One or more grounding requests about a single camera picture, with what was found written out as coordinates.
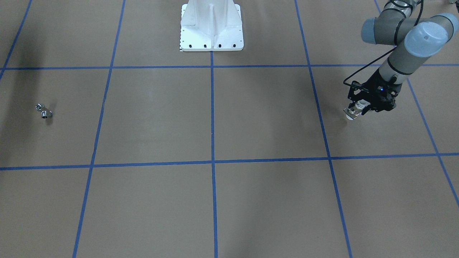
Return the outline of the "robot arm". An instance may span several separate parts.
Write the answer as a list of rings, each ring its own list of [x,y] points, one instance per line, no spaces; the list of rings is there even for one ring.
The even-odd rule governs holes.
[[[458,19],[451,13],[411,18],[415,7],[421,4],[421,0],[389,0],[379,16],[362,25],[364,42],[393,49],[384,54],[386,60],[366,82],[349,84],[350,104],[344,109],[349,120],[368,111],[395,108],[403,83],[457,33]]]

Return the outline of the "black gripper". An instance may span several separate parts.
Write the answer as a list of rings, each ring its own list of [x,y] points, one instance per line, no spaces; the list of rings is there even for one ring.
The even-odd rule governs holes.
[[[351,101],[351,103],[360,100],[365,100],[370,103],[369,106],[364,108],[361,115],[364,115],[368,111],[391,111],[396,107],[396,81],[396,75],[393,75],[388,81],[386,81],[377,70],[367,80],[367,82],[363,84],[360,84],[357,81],[352,81],[351,84],[347,84],[347,86],[350,87],[347,98]]]

